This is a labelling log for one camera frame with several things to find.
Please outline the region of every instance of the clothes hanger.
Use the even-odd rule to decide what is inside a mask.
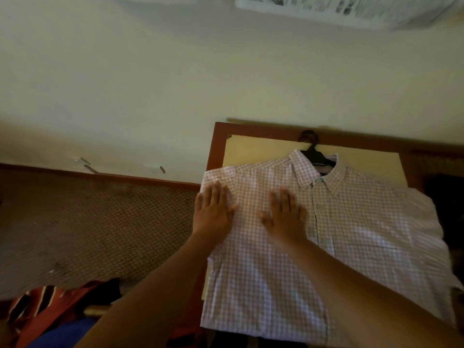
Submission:
[[[335,166],[335,162],[326,158],[322,152],[316,150],[316,145],[319,143],[319,136],[316,134],[315,131],[306,130],[300,134],[300,138],[298,141],[302,141],[302,139],[310,137],[312,140],[311,146],[308,150],[301,150],[301,153],[308,158],[308,160],[316,166]]]

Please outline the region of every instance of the brown carpet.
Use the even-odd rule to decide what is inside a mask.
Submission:
[[[0,299],[116,276],[132,286],[188,238],[195,195],[0,170]]]

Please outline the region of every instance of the shirt collar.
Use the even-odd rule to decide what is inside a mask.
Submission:
[[[289,158],[293,165],[293,169],[295,170],[295,174],[297,175],[300,188],[308,188],[311,183],[321,177],[321,174],[301,151],[293,150]],[[331,155],[329,158],[336,162],[335,167],[328,175],[321,177],[321,179],[324,181],[329,192],[332,195],[335,195],[345,179],[347,167],[339,158],[338,154]]]

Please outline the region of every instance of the baseboard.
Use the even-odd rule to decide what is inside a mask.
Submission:
[[[72,171],[72,170],[55,170],[51,168],[27,166],[27,165],[13,165],[13,164],[6,164],[6,163],[0,163],[0,169],[15,170],[15,171],[31,171],[31,172],[37,172],[37,173],[56,174],[56,175],[61,175],[61,176],[68,176],[68,177],[75,177],[75,178],[87,178],[87,179],[95,179],[95,180],[101,180],[101,181],[113,181],[113,182],[134,183],[134,184],[152,185],[152,186],[163,186],[163,187],[169,187],[169,188],[193,190],[196,192],[200,191],[200,184],[198,183],[157,180],[155,178],[125,176],[122,174],[104,174],[104,173],[92,174],[92,173],[85,172],[85,171],[80,172],[80,171]]]

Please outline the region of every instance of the blue fabric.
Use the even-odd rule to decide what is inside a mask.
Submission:
[[[66,322],[33,340],[27,348],[73,348],[95,322],[91,317]]]

